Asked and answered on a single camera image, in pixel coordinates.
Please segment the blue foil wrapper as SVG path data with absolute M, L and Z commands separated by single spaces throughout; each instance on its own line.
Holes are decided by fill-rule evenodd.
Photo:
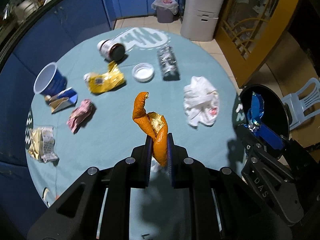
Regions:
M 245 125 L 252 133 L 253 127 L 264 124 L 262 117 L 264 115 L 264 100 L 260 94 L 252 92 L 251 107 L 249 108 L 246 117 L 247 124 Z

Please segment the orange gold snack wrapper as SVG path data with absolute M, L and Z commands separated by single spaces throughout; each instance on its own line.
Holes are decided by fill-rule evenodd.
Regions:
M 152 155 L 161 167 L 167 166 L 168 124 L 163 115 L 156 112 L 147 113 L 145 101 L 148 92 L 140 92 L 134 101 L 132 119 L 140 129 L 153 141 Z

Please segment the yellow snack bag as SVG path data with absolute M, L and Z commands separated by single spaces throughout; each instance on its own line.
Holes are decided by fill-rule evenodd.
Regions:
M 124 74 L 115 61 L 108 64 L 107 72 L 104 74 L 90 72 L 84 75 L 83 80 L 93 94 L 111 91 L 126 82 Z

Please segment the white plastic lid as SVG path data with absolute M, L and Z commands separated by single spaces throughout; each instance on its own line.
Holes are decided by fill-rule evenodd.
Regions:
M 154 76 L 154 67 L 149 63 L 139 63 L 132 68 L 132 76 L 138 82 L 149 82 Z

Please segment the brown bottle white cap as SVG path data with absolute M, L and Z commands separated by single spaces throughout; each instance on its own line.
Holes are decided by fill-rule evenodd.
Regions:
M 115 42 L 114 40 L 102 40 L 97 44 L 97 49 L 100 55 L 107 60 L 120 61 L 126 53 L 125 46 L 121 43 Z

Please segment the black round trash bin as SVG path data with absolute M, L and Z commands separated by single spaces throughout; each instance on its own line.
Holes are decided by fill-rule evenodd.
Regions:
M 278 136 L 288 138 L 290 134 L 289 123 L 282 101 L 277 94 L 265 85 L 253 84 L 246 86 L 240 93 L 240 100 L 245 115 L 247 115 L 252 102 L 252 94 L 259 94 L 264 101 L 264 114 L 261 118 L 263 124 L 274 131 Z

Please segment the blue kitchen cabinets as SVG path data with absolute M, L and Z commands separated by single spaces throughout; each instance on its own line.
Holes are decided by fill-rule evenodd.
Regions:
M 24 128 L 37 74 L 84 40 L 109 33 L 113 0 L 53 0 L 10 38 L 1 52 L 1 210 L 25 236 L 44 213 L 24 151 Z

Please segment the white plastic chair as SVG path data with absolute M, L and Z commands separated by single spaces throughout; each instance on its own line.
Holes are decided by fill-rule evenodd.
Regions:
M 311 85 L 314 85 L 313 90 L 306 96 L 301 96 Z M 300 90 L 295 93 L 287 94 L 281 98 L 284 106 L 289 109 L 289 129 L 293 129 L 300 126 L 306 120 L 319 115 L 319 109 L 305 115 L 305 111 L 319 103 L 319 79 L 312 77 Z

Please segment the crumpled white tissue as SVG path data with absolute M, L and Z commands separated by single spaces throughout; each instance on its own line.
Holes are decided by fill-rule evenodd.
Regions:
M 183 89 L 183 108 L 191 127 L 213 126 L 219 114 L 219 93 L 203 76 L 193 76 Z

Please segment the gold white snack packet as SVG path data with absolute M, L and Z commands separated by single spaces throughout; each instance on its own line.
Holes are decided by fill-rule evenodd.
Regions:
M 55 153 L 54 128 L 44 126 L 28 129 L 30 146 L 29 155 L 42 163 L 55 162 L 59 157 Z

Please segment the pink crumpled wrapper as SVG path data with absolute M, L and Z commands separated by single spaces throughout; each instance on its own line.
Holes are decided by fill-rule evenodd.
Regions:
M 66 124 L 73 134 L 75 134 L 82 123 L 93 115 L 95 106 L 90 99 L 84 99 L 81 101 L 80 106 L 72 111 Z

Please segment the blue gold crushed carton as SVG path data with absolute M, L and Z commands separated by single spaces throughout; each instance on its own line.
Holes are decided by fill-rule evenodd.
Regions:
M 75 105 L 78 100 L 78 94 L 72 87 L 70 87 L 54 96 L 46 95 L 44 99 L 49 105 L 51 113 L 55 114 L 63 109 Z

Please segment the white drawer cabinet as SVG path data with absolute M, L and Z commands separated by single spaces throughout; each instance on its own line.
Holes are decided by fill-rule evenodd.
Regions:
M 223 1 L 185 0 L 181 36 L 191 41 L 211 41 Z

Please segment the grey bin with bag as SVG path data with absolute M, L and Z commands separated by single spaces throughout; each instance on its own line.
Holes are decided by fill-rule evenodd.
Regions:
M 154 0 L 151 8 L 156 12 L 159 23 L 172 23 L 178 13 L 178 2 L 175 0 Z

